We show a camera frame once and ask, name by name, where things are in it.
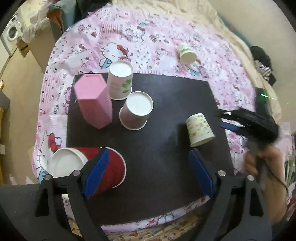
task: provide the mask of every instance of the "tiled floor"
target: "tiled floor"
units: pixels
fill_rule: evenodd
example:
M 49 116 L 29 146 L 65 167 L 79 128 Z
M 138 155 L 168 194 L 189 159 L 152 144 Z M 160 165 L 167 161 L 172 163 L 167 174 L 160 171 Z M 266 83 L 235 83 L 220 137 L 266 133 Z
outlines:
M 37 182 L 31 170 L 31 153 L 35 144 L 38 104 L 43 73 L 32 53 L 25 58 L 17 49 L 8 62 L 1 80 L 10 107 L 2 119 L 1 143 L 6 154 L 0 157 L 4 182 L 11 174 L 17 184 L 25 184 L 26 176 Z

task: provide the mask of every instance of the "pink tablecloth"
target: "pink tablecloth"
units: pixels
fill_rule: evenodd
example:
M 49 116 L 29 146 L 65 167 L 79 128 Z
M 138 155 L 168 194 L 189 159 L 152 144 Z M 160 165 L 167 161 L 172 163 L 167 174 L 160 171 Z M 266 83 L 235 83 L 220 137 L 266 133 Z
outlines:
M 197 54 L 190 66 L 179 61 L 177 46 L 186 42 Z M 39 181 L 53 153 L 66 146 L 67 114 L 73 77 L 107 72 L 117 60 L 136 73 L 164 74 L 208 81 L 221 109 L 254 111 L 254 89 L 227 41 L 214 29 L 171 16 L 105 6 L 69 28 L 57 41 L 42 84 L 32 169 Z M 234 167 L 242 167 L 243 137 L 226 132 Z M 103 226 L 105 231 L 133 231 L 177 219 L 206 199 L 136 223 Z

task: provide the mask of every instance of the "beige cloth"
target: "beige cloth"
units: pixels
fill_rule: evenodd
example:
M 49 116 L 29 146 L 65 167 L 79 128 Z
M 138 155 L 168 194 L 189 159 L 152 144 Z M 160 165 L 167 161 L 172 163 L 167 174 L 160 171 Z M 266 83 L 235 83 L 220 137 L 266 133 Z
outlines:
M 263 79 L 254 66 L 254 59 L 248 46 L 232 33 L 219 18 L 207 0 L 112 0 L 113 5 L 127 6 L 137 10 L 159 14 L 170 14 L 214 27 L 223 36 L 244 65 L 253 86 L 266 90 L 270 112 L 276 123 L 281 122 L 281 107 L 273 88 Z

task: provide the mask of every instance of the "metal screw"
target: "metal screw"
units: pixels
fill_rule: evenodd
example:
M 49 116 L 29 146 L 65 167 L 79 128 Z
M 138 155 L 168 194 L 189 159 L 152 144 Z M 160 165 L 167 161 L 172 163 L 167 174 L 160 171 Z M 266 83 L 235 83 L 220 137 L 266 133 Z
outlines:
M 248 179 L 249 179 L 250 181 L 254 181 L 254 177 L 253 177 L 252 175 L 248 175 Z
M 51 177 L 52 177 L 51 175 L 47 174 L 45 175 L 44 180 L 48 181 Z
M 80 170 L 73 171 L 73 176 L 79 176 L 79 175 L 80 175 Z
M 223 170 L 218 171 L 218 175 L 224 177 L 226 175 L 226 172 Z

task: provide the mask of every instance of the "pink vase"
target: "pink vase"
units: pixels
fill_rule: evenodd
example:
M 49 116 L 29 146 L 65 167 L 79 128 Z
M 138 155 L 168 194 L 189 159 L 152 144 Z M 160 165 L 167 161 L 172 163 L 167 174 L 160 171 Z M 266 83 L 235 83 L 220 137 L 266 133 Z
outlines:
M 74 85 L 74 91 L 87 123 L 101 129 L 112 122 L 112 102 L 101 74 L 84 74 Z

